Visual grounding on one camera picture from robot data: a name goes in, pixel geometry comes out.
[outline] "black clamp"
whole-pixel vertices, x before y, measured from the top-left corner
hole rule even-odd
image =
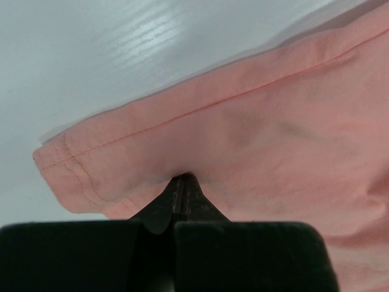
[[[130,220],[0,230],[0,291],[150,291],[161,273],[176,292],[339,291],[314,228],[230,222],[191,174]]]

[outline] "stitching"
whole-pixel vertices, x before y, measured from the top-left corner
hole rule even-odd
[[[138,207],[138,205],[135,203],[135,201],[134,201],[132,198],[130,198],[129,196],[126,196],[126,198],[132,202],[132,204],[134,205],[134,207],[140,209],[140,208]]]
[[[134,211],[132,210],[132,208],[128,207],[128,206],[126,205],[126,203],[123,202],[123,200],[125,200],[125,199],[129,199],[129,200],[133,203],[133,205],[134,205],[135,207],[137,207],[137,206],[135,205],[135,202],[133,201],[133,199],[130,199],[130,198],[128,198],[128,197],[125,197],[125,198],[120,199],[119,202],[122,203],[123,206],[125,206],[130,212],[132,212],[132,213],[137,213],[138,211],[135,211],[135,212],[134,212]]]
[[[128,138],[128,137],[135,136],[135,135],[137,135],[137,134],[140,134],[140,133],[143,133],[143,132],[146,132],[146,131],[155,129],[155,128],[157,128],[157,127],[163,126],[163,125],[165,125],[165,124],[167,124],[167,123],[170,123],[170,122],[172,122],[172,121],[178,120],[178,119],[180,119],[180,118],[182,118],[182,117],[188,116],[189,114],[197,113],[197,112],[199,112],[199,111],[202,111],[202,110],[204,110],[204,109],[210,108],[210,107],[212,107],[212,106],[216,106],[216,105],[218,105],[218,104],[220,104],[220,103],[223,103],[223,102],[226,102],[226,101],[228,101],[228,100],[232,100],[232,99],[234,99],[234,98],[241,97],[241,96],[243,96],[243,95],[245,95],[245,94],[249,94],[249,93],[254,92],[254,91],[256,91],[256,90],[258,90],[258,89],[261,89],[261,88],[265,88],[265,87],[267,87],[267,86],[269,86],[269,85],[272,85],[272,84],[274,84],[274,83],[276,83],[276,82],[279,82],[279,81],[281,81],[281,80],[287,79],[287,78],[289,78],[289,77],[293,77],[293,76],[295,76],[295,75],[297,75],[297,74],[299,74],[299,73],[303,73],[303,72],[309,71],[309,70],[311,70],[311,69],[315,69],[315,68],[317,68],[317,67],[319,67],[319,66],[321,66],[321,65],[327,64],[327,63],[332,62],[332,61],[334,61],[334,60],[336,60],[336,59],[338,59],[338,58],[343,57],[344,55],[346,55],[346,54],[352,52],[354,49],[357,49],[358,47],[360,47],[360,46],[362,46],[362,45],[364,45],[364,44],[367,44],[367,43],[369,43],[370,41],[375,40],[376,38],[379,38],[380,36],[386,34],[387,32],[389,32],[389,29],[384,30],[383,32],[379,33],[378,35],[372,36],[371,38],[369,38],[369,39],[367,39],[367,40],[365,40],[365,41],[363,41],[363,42],[361,42],[361,43],[355,45],[354,47],[348,49],[347,51],[341,53],[340,55],[338,55],[338,56],[336,56],[336,57],[333,57],[332,59],[329,59],[329,60],[326,60],[326,61],[324,61],[324,62],[322,62],[322,63],[316,64],[316,65],[314,65],[314,66],[312,66],[312,67],[308,67],[308,68],[306,68],[306,69],[302,69],[302,70],[297,71],[297,72],[295,72],[295,73],[292,73],[292,74],[290,74],[290,75],[287,75],[287,76],[284,76],[284,77],[280,77],[279,79],[276,79],[276,80],[274,80],[274,81],[271,81],[271,82],[269,82],[269,83],[266,83],[266,84],[261,85],[261,86],[256,87],[256,88],[252,88],[252,89],[250,89],[250,90],[248,90],[248,91],[242,92],[242,93],[237,94],[237,95],[235,95],[235,96],[231,96],[231,97],[228,97],[228,98],[226,98],[226,99],[220,100],[220,101],[218,101],[218,102],[211,103],[210,105],[203,106],[202,108],[195,109],[195,110],[193,110],[193,111],[190,111],[189,113],[182,114],[182,115],[177,116],[177,117],[175,117],[175,118],[172,118],[172,119],[170,119],[170,120],[168,120],[168,121],[166,121],[166,122],[160,123],[160,124],[158,124],[158,125],[156,125],[156,126],[152,126],[152,127],[149,127],[149,128],[143,129],[143,130],[140,130],[140,131],[138,131],[138,132],[131,133],[131,134],[128,134],[128,135],[126,135],[126,136],[120,137],[120,138],[115,139],[115,140],[113,140],[113,141],[110,141],[110,142],[107,142],[107,143],[104,143],[104,144],[100,144],[100,145],[98,145],[98,146],[92,147],[91,149],[88,149],[88,150],[86,150],[86,151],[80,152],[80,153],[77,154],[77,155],[72,155],[72,154],[69,152],[69,154],[71,155],[71,157],[66,158],[66,159],[64,159],[64,160],[62,160],[62,161],[55,162],[55,163],[53,163],[53,164],[51,164],[51,165],[48,165],[48,166],[46,166],[46,167],[43,167],[41,170],[48,169],[48,168],[51,167],[51,166],[60,164],[60,163],[64,162],[65,160],[72,159],[72,158],[74,158],[74,157],[76,157],[76,156],[80,156],[80,155],[82,155],[82,154],[88,153],[88,152],[90,152],[90,151],[92,151],[92,150],[95,150],[96,148],[99,148],[99,147],[102,147],[102,146],[106,146],[106,145],[112,144],[112,143],[114,143],[114,142],[117,142],[117,141],[119,141],[119,140],[122,140],[122,139],[125,139],[125,138]]]
[[[57,155],[60,156],[60,152],[58,151],[57,146],[55,146],[55,144],[53,144],[53,146],[54,146],[54,149],[55,149],[55,152],[57,153]],[[86,194],[85,194],[85,192],[84,192],[83,183],[82,183],[81,179],[78,177],[78,175],[66,165],[66,162],[65,162],[65,161],[63,161],[63,165],[65,166],[65,168],[66,168],[68,171],[70,171],[71,173],[73,173],[74,176],[77,178],[78,182],[79,182],[80,185],[81,185],[81,193],[82,193],[82,196],[83,196],[87,201],[91,202],[92,204],[98,205],[97,203],[93,202],[92,200],[90,200],[90,199],[86,196]]]
[[[63,147],[65,148],[65,150],[70,154],[72,155],[72,153],[70,152],[69,150],[69,147],[67,146],[67,143],[66,143],[66,132],[63,134]],[[98,195],[98,193],[96,192],[95,188],[94,188],[94,185],[93,185],[93,182],[92,182],[92,178],[91,176],[89,175],[89,173],[85,170],[85,168],[81,165],[81,163],[75,158],[75,156],[72,155],[72,158],[74,158],[74,161],[81,167],[81,169],[85,172],[85,174],[87,175],[87,177],[89,178],[89,182],[91,183],[91,187],[92,187],[92,190],[93,192],[95,193],[95,195],[101,199],[103,202],[108,202],[106,200],[104,200],[100,195]]]

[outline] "white surface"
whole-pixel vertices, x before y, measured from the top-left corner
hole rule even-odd
[[[40,177],[31,154],[54,134],[365,1],[0,1],[0,226],[103,219],[70,214]]]

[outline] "pink shirt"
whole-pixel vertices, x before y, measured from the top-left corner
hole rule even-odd
[[[86,119],[34,152],[59,202],[129,218],[193,172],[234,221],[302,221],[342,292],[389,291],[389,4]]]

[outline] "pink fabric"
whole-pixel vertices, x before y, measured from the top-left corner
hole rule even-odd
[[[34,153],[75,213],[129,218],[193,172],[235,221],[303,221],[343,292],[389,291],[389,4],[86,119]]]

